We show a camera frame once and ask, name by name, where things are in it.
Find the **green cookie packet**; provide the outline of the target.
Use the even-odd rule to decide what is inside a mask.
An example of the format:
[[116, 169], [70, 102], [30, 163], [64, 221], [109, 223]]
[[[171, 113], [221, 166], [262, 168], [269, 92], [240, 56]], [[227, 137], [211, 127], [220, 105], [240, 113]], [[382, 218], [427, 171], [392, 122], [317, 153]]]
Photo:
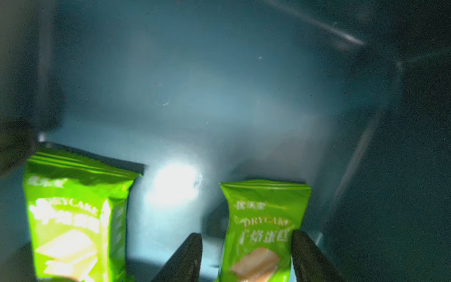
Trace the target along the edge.
[[64, 150], [28, 158], [23, 188], [36, 279], [128, 282], [126, 217], [137, 173]]
[[222, 183], [229, 207], [220, 282], [287, 282], [292, 233], [311, 196], [307, 184], [247, 180]]

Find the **teal bottom drawer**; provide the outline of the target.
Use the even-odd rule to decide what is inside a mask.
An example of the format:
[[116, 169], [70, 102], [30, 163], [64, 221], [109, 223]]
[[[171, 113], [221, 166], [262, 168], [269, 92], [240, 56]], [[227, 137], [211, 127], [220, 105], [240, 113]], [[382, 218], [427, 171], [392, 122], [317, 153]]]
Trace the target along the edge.
[[126, 267], [191, 233], [216, 279], [222, 182], [299, 182], [349, 282], [451, 279], [449, 1], [2, 1], [1, 280], [35, 280], [23, 176], [40, 146], [140, 173]]

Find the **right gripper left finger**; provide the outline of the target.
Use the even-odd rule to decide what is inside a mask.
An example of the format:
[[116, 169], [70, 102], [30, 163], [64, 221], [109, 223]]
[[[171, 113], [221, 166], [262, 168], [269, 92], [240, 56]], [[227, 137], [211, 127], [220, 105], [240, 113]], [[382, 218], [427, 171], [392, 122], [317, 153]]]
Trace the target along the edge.
[[152, 282], [198, 282], [202, 254], [202, 235], [191, 233], [160, 269]]

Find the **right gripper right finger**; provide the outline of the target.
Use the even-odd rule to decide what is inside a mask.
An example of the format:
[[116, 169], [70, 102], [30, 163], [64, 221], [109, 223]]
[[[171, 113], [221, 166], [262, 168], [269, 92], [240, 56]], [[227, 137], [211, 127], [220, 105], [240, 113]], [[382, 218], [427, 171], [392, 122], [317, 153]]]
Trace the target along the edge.
[[291, 256], [298, 282], [345, 282], [305, 231], [293, 231]]

